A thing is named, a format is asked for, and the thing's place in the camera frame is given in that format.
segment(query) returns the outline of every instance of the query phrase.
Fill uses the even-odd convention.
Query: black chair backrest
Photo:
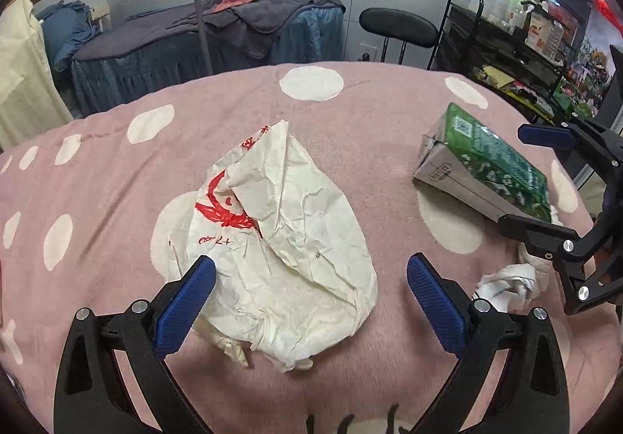
[[[428,19],[395,9],[366,9],[359,16],[359,24],[365,31],[385,37],[382,62],[385,61],[389,39],[403,41],[398,61],[398,64],[402,64],[407,43],[425,48],[434,47],[439,35],[437,27]]]

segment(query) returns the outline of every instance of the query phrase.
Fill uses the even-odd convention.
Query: blue gripper pad
[[[457,356],[467,346],[465,319],[440,285],[421,253],[413,255],[407,265],[407,282],[419,302],[441,346]]]
[[[522,125],[517,130],[517,138],[524,144],[559,150],[569,150],[575,146],[573,134],[564,128]]]
[[[216,284],[216,266],[207,256],[158,319],[154,349],[159,358],[180,349],[201,308]]]

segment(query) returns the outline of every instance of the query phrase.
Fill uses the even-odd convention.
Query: crumpled white plastic bag
[[[282,370],[308,369],[376,303],[353,210],[287,122],[264,127],[208,171],[170,243],[170,281],[202,254],[214,260],[216,287],[194,328],[243,365],[246,342]]]
[[[554,206],[552,223],[562,226]],[[496,274],[484,275],[472,299],[486,299],[500,312],[520,311],[526,303],[536,299],[549,286],[551,262],[528,253],[519,243],[519,263],[508,265]]]

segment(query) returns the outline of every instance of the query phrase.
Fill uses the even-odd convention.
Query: green tissue package
[[[424,136],[415,178],[497,221],[504,214],[551,222],[547,177],[459,105]]]

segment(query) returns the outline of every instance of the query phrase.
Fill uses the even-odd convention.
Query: pink tablecloth
[[[441,275],[471,294],[483,274],[516,261],[517,246],[471,209],[411,181],[422,134],[449,102],[547,174],[563,223],[581,235],[590,228],[553,152],[521,144],[516,129],[522,117],[494,94],[478,88],[479,95],[459,98],[443,73],[381,64],[322,66],[337,72],[328,86],[320,77],[307,88],[289,84],[289,92],[318,88],[332,96],[326,92],[341,77],[342,91],[326,101],[282,92],[280,80],[292,66],[234,72],[76,121],[0,157],[6,346],[0,360],[22,383],[46,428],[52,428],[58,361],[76,310],[88,305],[108,314],[151,298],[163,285],[163,228],[176,210],[169,203],[197,190],[211,164],[266,124],[288,120],[291,133],[349,199],[378,274],[378,304],[354,337],[318,355],[306,372],[280,374],[261,355],[251,355],[252,369],[243,369],[191,332],[167,364],[216,433],[246,433],[249,426],[256,434],[305,432],[309,414],[316,433],[330,433],[352,413],[349,432],[381,434],[392,405],[399,405],[396,424],[411,427],[431,403],[456,360],[443,352],[407,287],[408,258],[424,252]],[[153,109],[158,111],[131,125]],[[567,318],[557,279],[538,304],[550,313],[563,352],[575,433],[618,368],[614,308]],[[498,358],[498,373],[501,364]],[[122,367],[127,370],[127,363]],[[489,395],[494,386],[491,376]],[[129,388],[149,419],[136,383]],[[472,423],[484,407],[478,403]]]

